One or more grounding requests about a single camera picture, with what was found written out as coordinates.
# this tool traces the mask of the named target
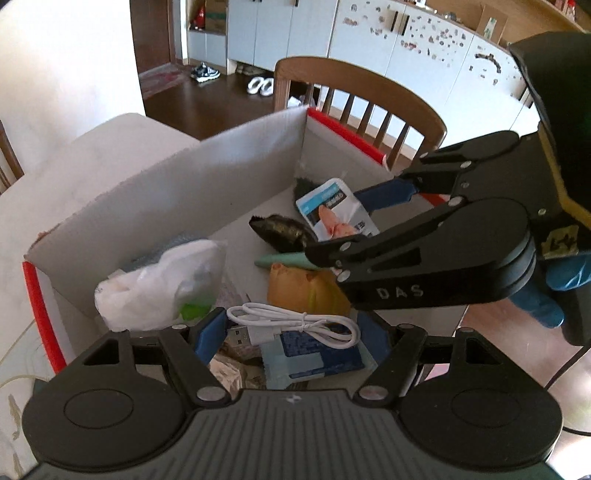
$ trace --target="ridged gray surface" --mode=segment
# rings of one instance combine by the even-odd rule
[[[50,465],[28,480],[555,480],[546,465],[480,473],[416,448],[392,415],[352,403],[344,391],[245,391],[234,405],[199,413],[159,458],[124,471],[72,473]]]

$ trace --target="white usb cable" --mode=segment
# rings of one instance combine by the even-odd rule
[[[242,344],[242,340],[251,345],[260,345],[270,342],[281,332],[306,332],[320,343],[331,348],[345,349],[357,345],[361,338],[359,326],[348,317],[341,315],[310,315],[307,313],[292,312],[264,303],[245,303],[237,307],[230,307],[228,318],[238,325],[248,328],[248,336],[245,333],[235,332],[234,344]],[[350,334],[336,333],[327,327],[329,323],[339,323],[346,326]]]

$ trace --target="black cable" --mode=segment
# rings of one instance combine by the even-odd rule
[[[550,381],[546,384],[545,389],[549,390],[552,385],[554,385],[560,377],[562,377],[570,367],[572,367],[575,363],[581,360],[584,355],[591,350],[591,340],[588,341],[585,345],[583,345],[577,353],[575,353],[569,360],[562,366],[558,371],[554,374]],[[584,432],[582,430],[575,430],[569,427],[562,427],[565,432],[573,433],[575,435],[581,435],[583,437],[591,437],[591,432]]]

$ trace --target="black and white sneaker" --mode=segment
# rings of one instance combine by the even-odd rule
[[[195,67],[191,71],[191,78],[197,80],[199,83],[215,80],[220,76],[219,70],[208,67],[203,62],[199,67]]]

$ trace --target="black cabinet handle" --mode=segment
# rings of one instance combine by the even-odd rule
[[[408,21],[410,20],[410,15],[407,15],[406,22],[404,22],[404,28],[402,29],[402,36],[406,33],[406,27],[408,26]]]
[[[394,21],[392,22],[392,28],[390,28],[390,32],[394,31],[394,25],[396,25],[396,20],[398,19],[398,12],[394,14]]]

